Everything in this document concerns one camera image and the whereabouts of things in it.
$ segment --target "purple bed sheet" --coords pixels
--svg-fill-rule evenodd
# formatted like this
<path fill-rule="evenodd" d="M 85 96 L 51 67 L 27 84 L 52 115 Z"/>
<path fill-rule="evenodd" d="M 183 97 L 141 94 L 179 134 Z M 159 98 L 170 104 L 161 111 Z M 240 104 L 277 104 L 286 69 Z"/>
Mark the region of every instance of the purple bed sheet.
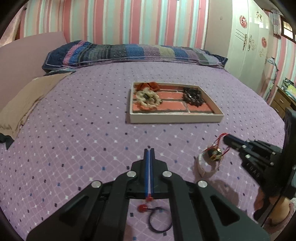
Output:
<path fill-rule="evenodd" d="M 202 87 L 225 116 L 221 123 L 129 124 L 133 81 Z M 194 156 L 223 133 L 282 146 L 284 123 L 251 89 L 223 69 L 182 63 L 127 62 L 78 69 L 63 79 L 30 114 L 6 151 L 0 146 L 0 206 L 22 238 L 93 180 L 108 182 L 155 148 L 156 158 L 187 181 L 200 176 Z M 230 150 L 209 182 L 249 217 L 258 186 Z M 125 240 L 173 240 L 173 230 L 152 233 L 142 200 L 131 200 Z M 152 202 L 168 207 L 167 200 Z M 153 223 L 164 227 L 159 213 Z"/>

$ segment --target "beige blanket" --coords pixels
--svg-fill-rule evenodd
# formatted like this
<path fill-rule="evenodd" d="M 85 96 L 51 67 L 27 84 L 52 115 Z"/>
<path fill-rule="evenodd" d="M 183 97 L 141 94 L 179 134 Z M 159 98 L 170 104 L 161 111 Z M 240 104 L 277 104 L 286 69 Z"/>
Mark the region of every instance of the beige blanket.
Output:
<path fill-rule="evenodd" d="M 69 74 L 71 72 L 43 76 L 28 83 L 0 112 L 0 133 L 15 140 L 20 126 L 26 122 L 38 101 Z"/>

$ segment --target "red floral decal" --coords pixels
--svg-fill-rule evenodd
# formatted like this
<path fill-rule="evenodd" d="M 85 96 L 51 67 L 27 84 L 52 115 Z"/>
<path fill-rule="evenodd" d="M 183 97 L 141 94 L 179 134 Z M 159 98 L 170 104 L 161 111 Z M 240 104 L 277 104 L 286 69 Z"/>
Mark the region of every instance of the red floral decal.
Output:
<path fill-rule="evenodd" d="M 267 41 L 266 41 L 266 39 L 264 37 L 261 39 L 261 43 L 262 43 L 263 48 L 266 48 Z"/>
<path fill-rule="evenodd" d="M 239 22 L 240 22 L 240 24 L 241 24 L 241 26 L 242 26 L 243 28 L 247 28 L 247 26 L 248 26 L 248 22 L 247 22 L 246 18 L 245 18 L 243 15 L 241 15 L 241 16 L 239 17 Z"/>

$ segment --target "red bead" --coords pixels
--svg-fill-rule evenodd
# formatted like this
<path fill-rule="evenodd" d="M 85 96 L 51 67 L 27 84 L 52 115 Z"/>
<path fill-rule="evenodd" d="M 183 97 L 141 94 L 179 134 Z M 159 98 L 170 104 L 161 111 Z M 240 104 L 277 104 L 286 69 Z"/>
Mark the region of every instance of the red bead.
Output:
<path fill-rule="evenodd" d="M 138 211 L 140 213 L 144 213 L 144 212 L 147 211 L 147 208 L 148 208 L 148 206 L 146 204 L 141 204 L 141 205 L 138 206 Z"/>
<path fill-rule="evenodd" d="M 151 194 L 148 194 L 148 197 L 146 197 L 146 202 L 153 201 L 153 197 L 151 197 Z"/>

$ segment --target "wooden cabinet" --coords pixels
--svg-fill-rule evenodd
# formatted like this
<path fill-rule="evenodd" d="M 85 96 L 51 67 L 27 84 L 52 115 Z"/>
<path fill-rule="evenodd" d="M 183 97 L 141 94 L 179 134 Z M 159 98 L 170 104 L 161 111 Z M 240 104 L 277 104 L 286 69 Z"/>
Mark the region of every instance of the wooden cabinet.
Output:
<path fill-rule="evenodd" d="M 296 110 L 296 102 L 287 96 L 286 93 L 279 87 L 277 88 L 276 95 L 270 106 L 279 114 L 282 119 L 285 117 L 286 108 Z"/>
<path fill-rule="evenodd" d="M 269 18 L 254 0 L 210 0 L 205 49 L 227 57 L 225 69 L 258 92 Z"/>

